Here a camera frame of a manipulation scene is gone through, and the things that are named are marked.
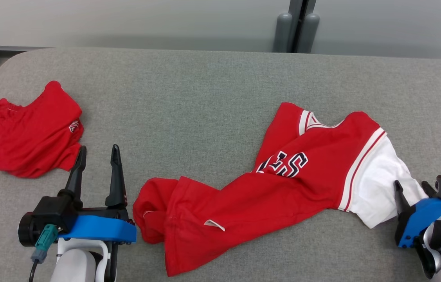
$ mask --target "shirt logo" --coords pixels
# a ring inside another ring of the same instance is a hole
[[[79,121],[75,120],[69,125],[70,133],[73,133],[74,130],[79,126]]]

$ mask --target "gray table surface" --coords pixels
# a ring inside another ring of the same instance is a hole
[[[44,49],[0,68],[0,98],[26,105],[50,80],[84,111],[86,207],[102,206],[108,194],[113,143],[121,148],[131,203],[152,177],[186,175],[222,188],[251,170],[283,101],[328,125],[365,111],[387,131],[416,179],[441,174],[441,60]],[[0,281],[27,280],[33,249],[18,243],[16,227],[67,178],[59,169],[34,180],[0,172]],[[139,238],[120,248],[118,281],[424,281],[415,251],[394,244],[395,227],[390,220],[371,230],[354,214],[326,210],[173,278],[166,277],[163,245]],[[49,280],[55,252],[35,281]]]

